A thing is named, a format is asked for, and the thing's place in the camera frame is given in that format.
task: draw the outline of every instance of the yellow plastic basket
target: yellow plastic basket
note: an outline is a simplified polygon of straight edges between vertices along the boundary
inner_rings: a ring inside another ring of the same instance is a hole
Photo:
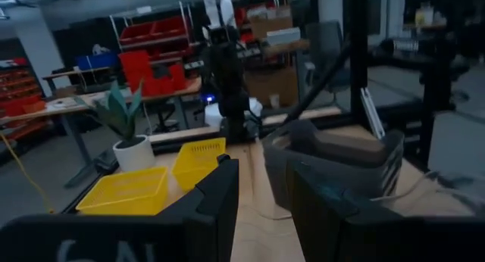
[[[167,168],[102,177],[76,206],[83,214],[156,215],[168,192]]]
[[[175,160],[172,174],[183,191],[193,189],[217,167],[217,156],[226,153],[226,139],[186,143]]]

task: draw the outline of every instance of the blue light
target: blue light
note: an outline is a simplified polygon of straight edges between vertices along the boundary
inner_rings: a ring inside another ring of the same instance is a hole
[[[208,103],[211,103],[213,102],[213,100],[215,100],[215,97],[213,95],[208,95],[206,98],[205,98],[205,101],[208,102]]]

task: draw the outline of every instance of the black metal post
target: black metal post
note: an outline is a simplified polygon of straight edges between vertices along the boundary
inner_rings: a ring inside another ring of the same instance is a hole
[[[349,0],[350,9],[350,71],[352,86],[350,108],[352,115],[363,126],[368,125],[364,104],[361,100],[361,88],[367,87],[368,57],[368,0]]]

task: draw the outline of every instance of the green leaf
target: green leaf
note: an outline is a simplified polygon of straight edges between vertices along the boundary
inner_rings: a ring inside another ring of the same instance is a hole
[[[124,99],[123,95],[121,94],[118,81],[113,81],[113,83],[111,84],[111,96],[113,96],[114,99],[116,99],[118,104],[123,108],[124,112],[126,113],[128,111],[127,102]]]
[[[113,94],[108,96],[108,110],[119,120],[122,120],[125,123],[127,122],[128,114],[125,109],[123,109],[123,106],[121,106],[118,100],[113,96]]]
[[[131,98],[131,105],[130,109],[128,110],[128,116],[130,117],[134,117],[136,115],[136,111],[139,109],[139,106],[142,103],[142,84],[143,80],[139,82],[139,87]]]
[[[116,113],[111,112],[97,101],[94,101],[94,105],[95,111],[103,124],[108,125],[111,130],[113,130],[116,134],[120,135],[122,138],[130,139],[130,137],[127,136],[126,119],[120,119],[120,117]]]
[[[128,117],[127,131],[125,132],[126,134],[125,140],[131,140],[135,137],[135,128],[136,128],[136,116]]]

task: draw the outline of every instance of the dark gray container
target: dark gray container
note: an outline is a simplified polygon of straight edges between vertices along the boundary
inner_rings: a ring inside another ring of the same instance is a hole
[[[377,198],[394,193],[402,165],[404,135],[401,132],[387,133],[381,142],[384,144],[389,157],[379,167],[366,168],[290,151],[287,149],[289,142],[291,142],[288,125],[277,129],[262,141],[266,171],[274,199],[279,206],[289,210],[285,178],[288,161],[301,161],[314,170],[322,172],[328,179],[351,188],[356,193],[368,198]],[[287,145],[282,146],[280,144],[281,138],[286,138]]]

